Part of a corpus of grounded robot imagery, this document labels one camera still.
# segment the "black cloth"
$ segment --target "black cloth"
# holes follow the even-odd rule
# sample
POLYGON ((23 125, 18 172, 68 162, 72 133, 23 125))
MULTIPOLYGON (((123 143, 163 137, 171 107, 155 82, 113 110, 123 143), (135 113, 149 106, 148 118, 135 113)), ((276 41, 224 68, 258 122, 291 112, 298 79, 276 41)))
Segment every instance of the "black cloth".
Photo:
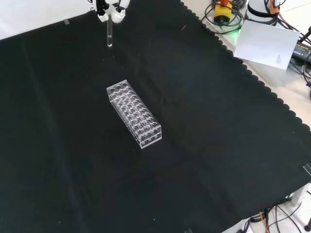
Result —
POLYGON ((310 129, 178 0, 132 0, 112 49, 69 22, 0 42, 1 232, 220 233, 310 181, 310 129), (125 79, 163 128, 142 150, 125 79))

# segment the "yellow device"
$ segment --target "yellow device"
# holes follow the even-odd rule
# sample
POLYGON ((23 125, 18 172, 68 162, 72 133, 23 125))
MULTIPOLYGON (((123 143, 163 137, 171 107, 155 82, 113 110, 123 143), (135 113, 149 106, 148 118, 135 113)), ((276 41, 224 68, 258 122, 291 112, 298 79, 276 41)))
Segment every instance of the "yellow device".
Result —
POLYGON ((230 22, 231 9, 232 9, 231 3, 229 3, 228 0, 221 0, 217 3, 220 3, 222 6, 218 4, 216 4, 215 6, 214 22, 219 23, 230 22))

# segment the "test tube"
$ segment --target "test tube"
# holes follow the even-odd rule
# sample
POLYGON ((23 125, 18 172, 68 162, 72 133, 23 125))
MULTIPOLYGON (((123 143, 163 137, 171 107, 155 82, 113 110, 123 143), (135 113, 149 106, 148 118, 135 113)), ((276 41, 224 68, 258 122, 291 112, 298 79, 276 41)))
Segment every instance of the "test tube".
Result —
POLYGON ((108 14, 108 20, 107 20, 107 46, 112 46, 112 18, 111 14, 108 14))

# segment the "paper sheet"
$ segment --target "paper sheet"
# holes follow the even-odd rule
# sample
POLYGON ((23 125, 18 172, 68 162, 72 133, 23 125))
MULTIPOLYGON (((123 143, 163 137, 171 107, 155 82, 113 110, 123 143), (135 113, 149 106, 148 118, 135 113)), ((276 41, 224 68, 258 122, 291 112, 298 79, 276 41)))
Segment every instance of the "paper sheet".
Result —
POLYGON ((298 38, 299 32, 246 20, 234 56, 286 69, 298 38))

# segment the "clear acrylic test tube rack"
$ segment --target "clear acrylic test tube rack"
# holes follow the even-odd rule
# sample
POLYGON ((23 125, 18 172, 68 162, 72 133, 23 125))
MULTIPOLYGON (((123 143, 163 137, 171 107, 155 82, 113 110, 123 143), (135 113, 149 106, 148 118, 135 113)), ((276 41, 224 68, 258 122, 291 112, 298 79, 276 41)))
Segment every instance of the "clear acrylic test tube rack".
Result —
POLYGON ((109 100, 141 148, 162 138, 162 128, 131 85, 124 80, 107 88, 109 100))

